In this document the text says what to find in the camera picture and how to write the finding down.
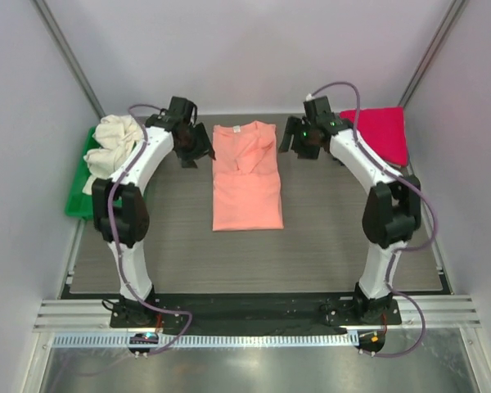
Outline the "salmon pink t-shirt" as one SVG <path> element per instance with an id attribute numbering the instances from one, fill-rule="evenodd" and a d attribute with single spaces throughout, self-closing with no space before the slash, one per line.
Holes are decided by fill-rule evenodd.
<path id="1" fill-rule="evenodd" d="M 277 128 L 253 121 L 213 129 L 213 230 L 284 228 Z"/>

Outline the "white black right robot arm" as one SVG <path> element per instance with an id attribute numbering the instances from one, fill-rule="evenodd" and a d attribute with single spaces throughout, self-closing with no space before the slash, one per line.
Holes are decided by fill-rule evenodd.
<path id="1" fill-rule="evenodd" d="M 304 115 L 288 118 L 278 150 L 294 151 L 308 160 L 325 151 L 362 185 L 367 194 L 362 227 L 369 248 L 354 288 L 352 311 L 360 323 L 379 322 L 393 300 L 391 287 L 402 251 L 421 226 L 419 180 L 392 169 L 369 147 L 354 122 L 331 110 L 325 96 L 306 97 Z"/>

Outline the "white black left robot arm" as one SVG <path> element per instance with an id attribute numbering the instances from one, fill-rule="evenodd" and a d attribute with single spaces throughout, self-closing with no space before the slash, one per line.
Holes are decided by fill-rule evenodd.
<path id="1" fill-rule="evenodd" d="M 165 109 L 145 121 L 137 120 L 142 140 L 125 162 L 107 179 L 92 185 L 93 225 L 110 248 L 120 280 L 120 300 L 130 305 L 128 316 L 139 327 L 151 326 L 157 317 L 154 287 L 146 268 L 144 238 L 150 214 L 144 192 L 152 175 L 173 152 L 184 169 L 196 161 L 215 158 L 205 126 L 197 121 L 197 105 L 172 97 Z"/>

